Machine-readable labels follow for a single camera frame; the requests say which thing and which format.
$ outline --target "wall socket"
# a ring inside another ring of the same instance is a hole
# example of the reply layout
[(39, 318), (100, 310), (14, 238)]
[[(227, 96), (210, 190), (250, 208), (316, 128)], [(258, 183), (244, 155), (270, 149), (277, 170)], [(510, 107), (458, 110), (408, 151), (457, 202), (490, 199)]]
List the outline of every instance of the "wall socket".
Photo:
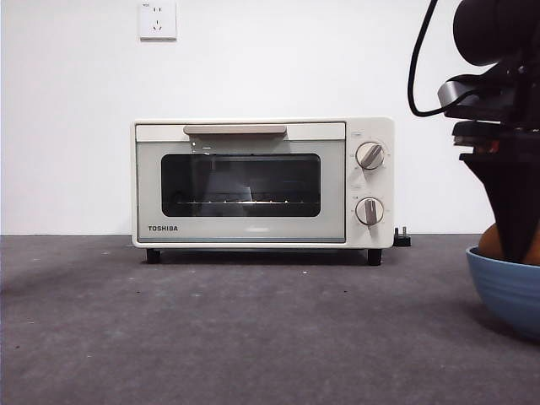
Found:
[(139, 37), (142, 41), (176, 40), (176, 2), (146, 2), (139, 6)]

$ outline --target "toshiba logo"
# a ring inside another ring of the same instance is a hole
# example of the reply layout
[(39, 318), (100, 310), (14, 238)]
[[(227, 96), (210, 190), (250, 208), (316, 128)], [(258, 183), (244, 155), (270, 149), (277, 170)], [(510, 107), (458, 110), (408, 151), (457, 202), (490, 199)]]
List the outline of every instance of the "toshiba logo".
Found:
[(150, 232), (171, 232), (173, 230), (178, 230), (176, 225), (149, 225), (148, 230)]

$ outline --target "white toaster oven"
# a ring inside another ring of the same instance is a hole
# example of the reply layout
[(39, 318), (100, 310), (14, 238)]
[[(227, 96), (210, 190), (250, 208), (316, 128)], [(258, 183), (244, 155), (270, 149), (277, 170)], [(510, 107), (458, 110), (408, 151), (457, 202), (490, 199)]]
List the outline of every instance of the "white toaster oven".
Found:
[(393, 242), (387, 118), (138, 121), (132, 239), (176, 249), (368, 249)]

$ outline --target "temperature knob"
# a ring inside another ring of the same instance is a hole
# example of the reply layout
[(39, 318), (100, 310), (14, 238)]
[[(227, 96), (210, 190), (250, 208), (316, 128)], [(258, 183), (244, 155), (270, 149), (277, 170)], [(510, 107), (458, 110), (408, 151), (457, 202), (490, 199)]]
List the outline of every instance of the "temperature knob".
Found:
[(382, 220), (384, 210), (376, 198), (365, 198), (356, 205), (356, 216), (362, 224), (372, 226)]
[(373, 170), (382, 165), (385, 151), (378, 143), (366, 142), (356, 151), (356, 161), (362, 169)]

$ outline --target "black plug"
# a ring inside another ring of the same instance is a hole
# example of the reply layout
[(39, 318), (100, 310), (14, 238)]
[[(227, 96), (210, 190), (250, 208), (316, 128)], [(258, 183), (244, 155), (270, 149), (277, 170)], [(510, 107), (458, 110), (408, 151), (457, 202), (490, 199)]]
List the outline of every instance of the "black plug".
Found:
[(407, 227), (403, 227), (403, 233), (399, 235), (399, 229), (394, 229), (394, 246), (397, 247), (410, 247), (411, 237), (407, 235)]

